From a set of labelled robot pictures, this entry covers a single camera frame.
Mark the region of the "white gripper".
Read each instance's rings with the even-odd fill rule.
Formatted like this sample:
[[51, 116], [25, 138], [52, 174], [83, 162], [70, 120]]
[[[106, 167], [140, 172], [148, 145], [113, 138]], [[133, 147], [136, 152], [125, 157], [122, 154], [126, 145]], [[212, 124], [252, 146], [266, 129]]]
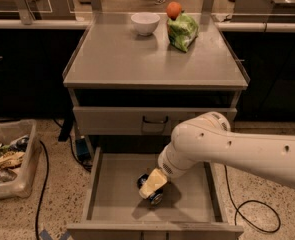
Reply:
[[168, 144], [158, 157], [158, 168], [155, 168], [148, 176], [147, 180], [139, 189], [139, 194], [143, 199], [147, 199], [158, 189], [167, 183], [167, 177], [174, 179], [183, 176], [196, 164], [175, 150], [172, 144]]

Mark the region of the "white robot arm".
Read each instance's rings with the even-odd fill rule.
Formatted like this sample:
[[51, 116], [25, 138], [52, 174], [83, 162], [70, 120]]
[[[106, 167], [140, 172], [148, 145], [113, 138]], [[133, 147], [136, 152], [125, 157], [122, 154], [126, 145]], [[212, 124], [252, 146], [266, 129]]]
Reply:
[[207, 112], [172, 130], [140, 196], [149, 198], [198, 162], [227, 165], [295, 189], [295, 136], [234, 133], [225, 116]]

